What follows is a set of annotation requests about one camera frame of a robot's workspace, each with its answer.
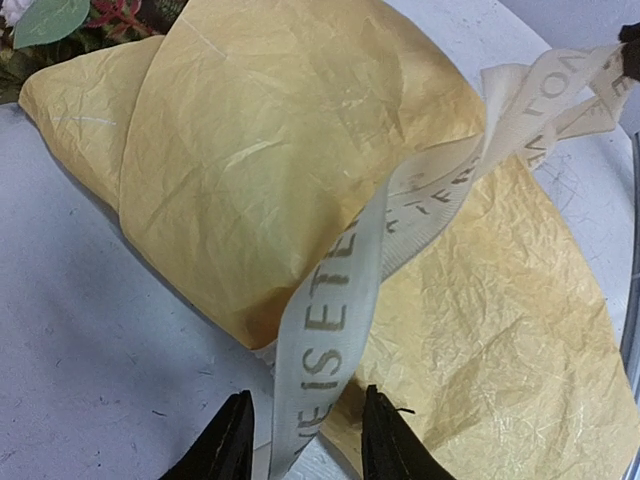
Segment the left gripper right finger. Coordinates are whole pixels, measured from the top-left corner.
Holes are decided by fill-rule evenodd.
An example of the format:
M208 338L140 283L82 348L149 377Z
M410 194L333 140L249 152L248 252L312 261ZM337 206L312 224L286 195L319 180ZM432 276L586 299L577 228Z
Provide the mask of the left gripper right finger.
M385 394L366 389L361 457L364 479L450 479Z

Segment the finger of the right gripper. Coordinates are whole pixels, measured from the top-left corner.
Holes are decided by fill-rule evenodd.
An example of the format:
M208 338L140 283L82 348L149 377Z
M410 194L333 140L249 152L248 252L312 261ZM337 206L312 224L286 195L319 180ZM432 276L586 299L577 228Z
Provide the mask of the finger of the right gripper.
M624 25L618 39L622 44L623 75L640 81L640 24Z

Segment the cream printed ribbon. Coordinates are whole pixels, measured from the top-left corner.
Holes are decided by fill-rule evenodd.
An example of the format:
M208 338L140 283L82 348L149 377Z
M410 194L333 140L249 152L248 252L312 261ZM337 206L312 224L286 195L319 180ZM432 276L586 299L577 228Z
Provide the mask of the cream printed ribbon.
M380 284L448 227L475 180L510 156L533 169L561 140L613 130L631 87L617 45L554 49L481 77L484 132L404 160L288 302L261 478L283 478L317 435L362 358Z

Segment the yellow paper bouquet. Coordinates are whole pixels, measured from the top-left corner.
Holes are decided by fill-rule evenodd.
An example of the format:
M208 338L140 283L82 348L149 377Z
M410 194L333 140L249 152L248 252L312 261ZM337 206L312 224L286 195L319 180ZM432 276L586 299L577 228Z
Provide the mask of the yellow paper bouquet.
M31 76L1 108L118 232L273 373L285 308L407 158L485 130L486 101L383 1L191 1L169 32ZM383 280L317 435L362 469L375 385L456 479L619 479L639 418L603 293L516 156Z

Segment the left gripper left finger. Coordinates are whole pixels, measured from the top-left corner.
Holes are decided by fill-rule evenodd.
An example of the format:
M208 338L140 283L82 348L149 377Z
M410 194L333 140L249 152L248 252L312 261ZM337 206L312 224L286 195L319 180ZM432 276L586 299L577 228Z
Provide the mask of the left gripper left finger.
M250 480L254 407L251 392L232 394L162 480Z

